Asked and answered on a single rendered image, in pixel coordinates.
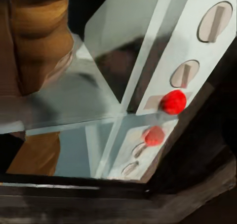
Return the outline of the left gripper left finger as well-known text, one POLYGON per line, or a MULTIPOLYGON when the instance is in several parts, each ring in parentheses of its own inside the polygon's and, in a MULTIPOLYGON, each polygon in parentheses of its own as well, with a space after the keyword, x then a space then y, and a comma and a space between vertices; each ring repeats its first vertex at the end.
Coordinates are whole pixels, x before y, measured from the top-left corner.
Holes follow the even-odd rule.
POLYGON ((0 180, 26 137, 22 118, 0 124, 0 180))

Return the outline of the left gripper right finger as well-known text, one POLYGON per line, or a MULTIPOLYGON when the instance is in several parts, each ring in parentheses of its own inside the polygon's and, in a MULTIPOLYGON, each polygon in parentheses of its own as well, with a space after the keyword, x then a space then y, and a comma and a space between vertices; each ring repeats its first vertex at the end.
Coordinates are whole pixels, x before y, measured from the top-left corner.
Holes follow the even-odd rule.
POLYGON ((226 118, 222 126, 221 136, 237 158, 237 120, 226 118))

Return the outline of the microwave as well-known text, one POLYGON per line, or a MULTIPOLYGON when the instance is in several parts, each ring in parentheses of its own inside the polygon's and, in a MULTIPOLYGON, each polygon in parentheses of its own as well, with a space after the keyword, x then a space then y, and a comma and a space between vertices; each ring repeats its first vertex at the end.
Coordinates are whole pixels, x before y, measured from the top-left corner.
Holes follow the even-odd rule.
POLYGON ((0 206, 164 208, 237 175, 237 0, 0 0, 0 206))

